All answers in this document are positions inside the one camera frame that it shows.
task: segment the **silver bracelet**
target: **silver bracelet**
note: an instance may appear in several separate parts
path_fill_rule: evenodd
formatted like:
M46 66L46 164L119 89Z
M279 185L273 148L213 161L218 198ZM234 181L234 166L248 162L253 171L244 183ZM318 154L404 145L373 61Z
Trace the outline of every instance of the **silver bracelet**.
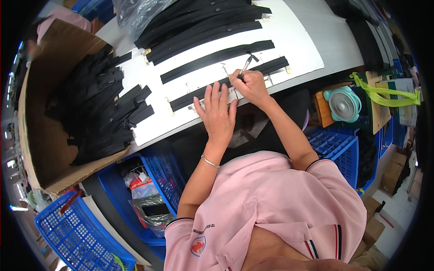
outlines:
M215 168L219 168L220 167L220 166L215 165L215 164L211 163L210 161L208 161L203 154L202 154L201 158L203 158L205 160L205 162L207 162L208 164L212 165Z

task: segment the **blue plastic crate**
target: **blue plastic crate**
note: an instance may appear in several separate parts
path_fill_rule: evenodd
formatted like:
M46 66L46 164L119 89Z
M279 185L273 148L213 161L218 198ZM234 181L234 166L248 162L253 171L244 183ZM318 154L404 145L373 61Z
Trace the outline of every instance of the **blue plastic crate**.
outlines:
M112 0L78 0L71 10L89 21L99 17L106 20L108 14L111 16L110 19L114 17Z
M174 155L167 149L149 148L141 153L134 153L122 161L133 157L141 159L146 172L154 182L169 211L176 217L185 181ZM126 187L121 174L115 169L114 164L99 171L97 176L107 196L131 230L149 245L166 245L164 238L157 237L151 229L145 229L140 223L134 209L128 202L132 199L131 192Z
M155 255L157 255L157 257L159 257L160 260L164 261L164 259L166 258L166 246L165 245L160 245L160 246L150 245L149 249Z
M60 208L73 196L70 191L47 206L35 217L36 228L47 244L74 271L134 270L135 258L99 223L81 197L62 214Z
M349 185L356 189L358 175L358 137L320 129L306 134L314 150L338 166Z
M375 175L377 174L378 157L381 152L381 137L382 137L381 134L382 134L382 129L380 129L380 131L378 131L375 134L375 145L377 147L377 155L375 156L376 160L374 164L374 172L372 174L372 178L369 179L362 188L356 189L359 196L363 195L365 191L369 188L369 186L372 184L372 182L375 180Z
M393 143L393 116L389 120L389 127L384 129L382 128L382 139L381 139L381 153L380 153L380 159L383 157L383 155L386 153L386 151L389 149L390 145Z

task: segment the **plastic bag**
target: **plastic bag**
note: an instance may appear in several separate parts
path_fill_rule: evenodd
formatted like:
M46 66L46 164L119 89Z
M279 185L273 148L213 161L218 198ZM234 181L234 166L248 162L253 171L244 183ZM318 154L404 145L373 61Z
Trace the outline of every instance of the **plastic bag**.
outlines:
M116 19L121 28L136 41L152 18L176 0L113 0Z
M150 228L156 236L164 237L164 228L175 219L168 210L161 196L152 196L144 199L129 201L134 212L145 228Z
M143 172L139 175L135 172L128 173L124 177L124 182L130 188L133 199L142 199L160 194L152 179Z

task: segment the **phone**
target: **phone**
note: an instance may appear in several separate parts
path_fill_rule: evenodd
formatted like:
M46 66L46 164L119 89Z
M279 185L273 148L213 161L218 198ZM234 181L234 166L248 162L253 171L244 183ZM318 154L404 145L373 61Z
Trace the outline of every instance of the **phone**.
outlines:
M169 214L169 209L165 204L142 206L141 208L145 212L146 216Z

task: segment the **pen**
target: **pen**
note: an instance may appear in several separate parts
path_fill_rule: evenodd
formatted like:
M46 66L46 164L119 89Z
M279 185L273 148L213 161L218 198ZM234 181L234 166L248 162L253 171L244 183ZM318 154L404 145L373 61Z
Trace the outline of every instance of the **pen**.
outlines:
M237 76L237 78L241 79L243 82L244 82L244 80L243 80L244 72L247 70L247 67L252 62L252 59L253 59L253 56L249 56L249 58L247 59L246 63L244 64L243 69L240 71L240 74Z

